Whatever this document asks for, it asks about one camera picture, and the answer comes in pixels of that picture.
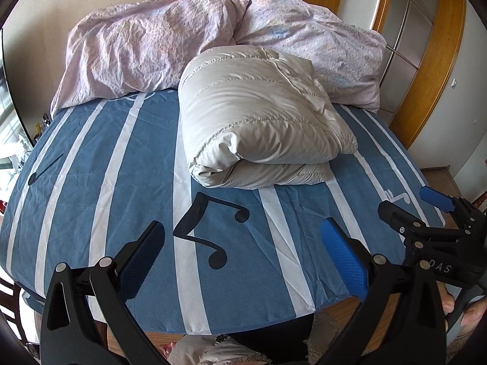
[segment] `bed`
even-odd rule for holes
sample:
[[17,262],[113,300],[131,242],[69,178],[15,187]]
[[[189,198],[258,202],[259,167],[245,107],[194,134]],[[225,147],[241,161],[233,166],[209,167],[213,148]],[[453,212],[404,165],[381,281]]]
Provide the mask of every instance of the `bed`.
[[[382,200],[430,226],[444,220],[419,198],[421,172],[376,115],[335,108],[359,150],[330,162],[333,177],[252,191],[207,189],[191,179],[174,89],[65,108],[17,181],[0,231],[0,265],[41,298],[57,263],[86,267],[114,256],[156,220],[165,246],[127,301],[145,331],[238,332],[336,303],[349,293],[321,245],[323,219],[333,217],[394,263],[404,247],[377,216]],[[171,234],[197,196],[208,207],[190,235],[223,248],[223,267],[211,264],[212,248]],[[96,303],[91,307],[103,320]]]

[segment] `metal pin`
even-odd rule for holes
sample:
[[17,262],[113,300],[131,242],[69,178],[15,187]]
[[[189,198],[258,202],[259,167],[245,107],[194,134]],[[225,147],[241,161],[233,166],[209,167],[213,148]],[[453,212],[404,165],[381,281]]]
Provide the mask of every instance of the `metal pin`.
[[376,254],[373,256],[373,261],[378,265],[384,265],[387,262],[387,258],[382,254]]
[[428,270],[431,267],[431,265],[429,264],[429,262],[428,261],[425,261],[424,259],[419,262],[419,265],[424,270]]
[[109,267],[111,265],[111,258],[109,258],[108,256],[104,257],[104,258],[101,258],[100,259],[100,262],[98,262],[99,265],[102,267],[102,268],[106,268],[106,267]]
[[60,273],[63,270],[65,270],[65,268],[66,268],[66,264],[64,262],[58,263],[56,265],[56,272]]

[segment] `chair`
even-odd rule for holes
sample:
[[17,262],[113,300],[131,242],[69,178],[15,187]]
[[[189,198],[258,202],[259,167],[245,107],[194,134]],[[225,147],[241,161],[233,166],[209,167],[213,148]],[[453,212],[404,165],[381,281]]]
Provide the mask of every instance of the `chair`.
[[3,290],[1,290],[0,288],[0,306],[7,308],[14,313],[14,316],[11,317],[10,315],[2,312],[7,321],[15,324],[15,326],[19,330],[20,341],[25,346],[27,344],[27,338],[25,336],[25,331],[22,327],[22,323],[20,322],[19,297],[21,288],[17,284],[9,283],[2,278],[0,278],[0,286],[4,286],[13,291],[13,294],[9,295],[6,292],[3,292]]

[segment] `floor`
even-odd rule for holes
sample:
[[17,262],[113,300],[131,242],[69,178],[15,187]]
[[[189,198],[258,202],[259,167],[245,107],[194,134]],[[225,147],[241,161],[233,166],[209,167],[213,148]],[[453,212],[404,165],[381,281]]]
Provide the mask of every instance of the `floor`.
[[[422,170],[428,184],[430,187],[445,193],[446,195],[452,195],[455,197],[461,196],[461,193],[455,184],[453,177],[451,176],[450,172],[446,167],[442,168],[434,168],[434,169],[424,169]],[[453,219],[447,215],[445,216],[445,227],[448,228],[456,228],[456,225]],[[394,314],[394,310],[398,303],[399,294],[391,295],[389,298],[389,302],[386,305],[382,318],[376,328],[374,335],[372,336],[371,341],[369,342],[366,351],[375,350],[379,347],[386,331],[391,322],[391,318]],[[353,315],[355,309],[359,305],[359,300],[356,297],[351,297],[345,299],[337,304],[333,304],[326,308],[328,313],[335,318],[335,320],[341,325],[345,326],[348,320]],[[155,345],[163,345],[169,342],[177,342],[183,335],[168,335],[164,333],[155,333],[149,332],[147,333],[150,341]],[[108,345],[109,348],[117,352],[118,354],[123,354],[120,350],[115,338],[111,334],[111,331],[108,331]]]

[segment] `mattress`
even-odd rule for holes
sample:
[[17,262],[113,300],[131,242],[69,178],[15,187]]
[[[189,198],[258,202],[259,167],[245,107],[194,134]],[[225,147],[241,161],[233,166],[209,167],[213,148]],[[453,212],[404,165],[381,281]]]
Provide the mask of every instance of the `mattress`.
[[[173,89],[64,109],[16,183],[0,230],[0,265],[45,297],[57,263],[79,268],[115,256],[156,220],[165,227],[165,246],[138,295],[126,302],[146,331],[238,332],[344,299],[349,293],[321,244],[323,219],[333,217],[372,254],[395,263],[404,247],[377,216],[382,200],[430,226],[443,220],[419,198],[422,174],[376,115],[335,108],[359,150],[330,162],[330,180],[252,191],[207,189],[191,179]],[[224,264],[212,264],[211,247],[171,234],[194,199],[206,211],[183,236],[222,248]],[[90,305],[103,320],[96,303]]]

